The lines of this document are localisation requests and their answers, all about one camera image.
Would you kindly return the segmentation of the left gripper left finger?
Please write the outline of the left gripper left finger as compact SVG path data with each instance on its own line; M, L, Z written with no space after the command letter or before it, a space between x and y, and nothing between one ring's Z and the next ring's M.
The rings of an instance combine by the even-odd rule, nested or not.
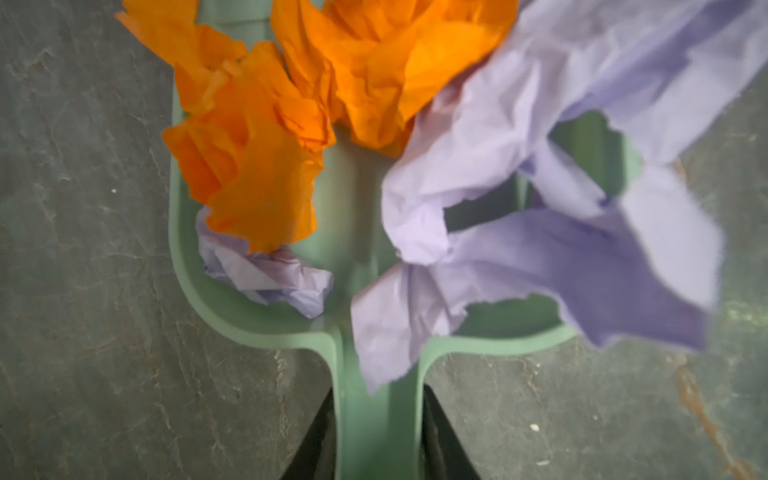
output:
M336 465L336 420L329 390L281 480L333 480Z

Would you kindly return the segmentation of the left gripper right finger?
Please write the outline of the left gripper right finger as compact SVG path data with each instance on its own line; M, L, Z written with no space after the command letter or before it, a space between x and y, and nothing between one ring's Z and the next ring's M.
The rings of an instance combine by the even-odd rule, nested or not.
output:
M422 447L432 480L480 480L434 390L424 385Z

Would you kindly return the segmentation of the green plastic dustpan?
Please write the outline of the green plastic dustpan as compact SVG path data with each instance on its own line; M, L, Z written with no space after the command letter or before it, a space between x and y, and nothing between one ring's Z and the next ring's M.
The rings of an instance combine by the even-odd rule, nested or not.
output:
M424 379L451 354L520 356L555 347L575 332L544 296L472 307L457 334L431 339L400 380L369 393L355 353L352 297L394 265L380 223L380 183L388 158L354 144L344 129L324 154L315 183L315 233L295 253L334 275L324 314L308 320L285 304L263 306L208 277L195 228L199 205L178 169L170 172L169 243L189 303L214 330L258 349L317 353L329 368L336 420L334 479L427 479L422 447Z

